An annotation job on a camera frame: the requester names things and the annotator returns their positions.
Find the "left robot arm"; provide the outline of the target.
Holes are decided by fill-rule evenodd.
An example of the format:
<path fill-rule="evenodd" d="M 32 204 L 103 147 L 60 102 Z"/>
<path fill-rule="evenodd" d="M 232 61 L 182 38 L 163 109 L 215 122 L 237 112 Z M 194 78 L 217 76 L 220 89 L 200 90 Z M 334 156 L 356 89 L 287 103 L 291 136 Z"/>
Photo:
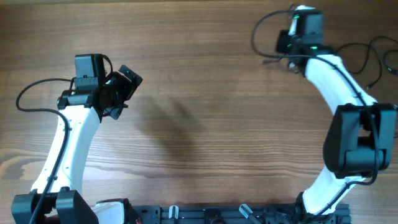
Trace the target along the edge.
<path fill-rule="evenodd" d="M 16 223 L 142 223 L 129 200 L 91 207 L 83 198 L 83 173 L 92 139 L 104 117 L 117 120 L 142 77 L 125 65 L 107 71 L 103 54 L 75 56 L 76 76 L 57 100 L 58 125 L 47 160 L 28 194 L 16 195 Z"/>

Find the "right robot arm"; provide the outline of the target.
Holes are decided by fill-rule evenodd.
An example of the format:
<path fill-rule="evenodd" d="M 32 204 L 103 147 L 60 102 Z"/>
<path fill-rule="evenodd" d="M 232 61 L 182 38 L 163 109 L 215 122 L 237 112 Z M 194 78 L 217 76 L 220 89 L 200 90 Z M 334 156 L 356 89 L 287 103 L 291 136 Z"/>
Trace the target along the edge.
<path fill-rule="evenodd" d="M 276 51 L 318 89 L 333 115 L 323 144 L 325 166 L 298 198 L 300 219 L 322 222 L 353 187 L 372 185 L 388 168 L 396 110 L 367 94 L 337 52 L 324 45 L 321 11 L 301 5 L 286 14 L 291 25 L 280 32 Z"/>

